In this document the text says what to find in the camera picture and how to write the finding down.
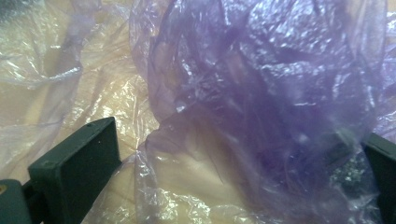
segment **yellow surface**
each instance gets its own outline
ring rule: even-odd
[[[27,180],[27,166],[35,158],[96,119],[116,118],[122,159],[133,154],[158,128],[149,110],[147,85],[137,74],[130,55],[127,19],[131,4],[132,0],[107,0],[103,5],[113,6],[114,10],[106,8],[95,13],[95,25],[81,52],[84,70],[75,99],[69,99],[74,104],[64,120],[60,119],[60,130],[56,122],[35,125],[46,119],[41,112],[48,95],[53,94],[51,78],[57,77],[60,46],[73,7],[68,1],[48,0],[12,22],[0,24],[0,59],[14,57],[0,61],[0,133],[17,130],[13,135],[0,136],[2,142],[9,142],[6,149],[0,149],[0,178]],[[389,1],[389,10],[396,10],[396,0]],[[10,84],[8,77],[34,87]],[[197,143],[193,138],[196,135],[191,134],[186,142],[190,150],[184,154],[158,154],[161,185],[156,193],[163,199],[159,214],[163,223],[252,223],[239,193],[242,180],[230,169],[233,165],[229,164],[227,152],[219,150],[221,143],[209,130],[204,133],[201,137],[205,143]],[[83,223],[135,223],[134,217],[134,165],[125,162]]]

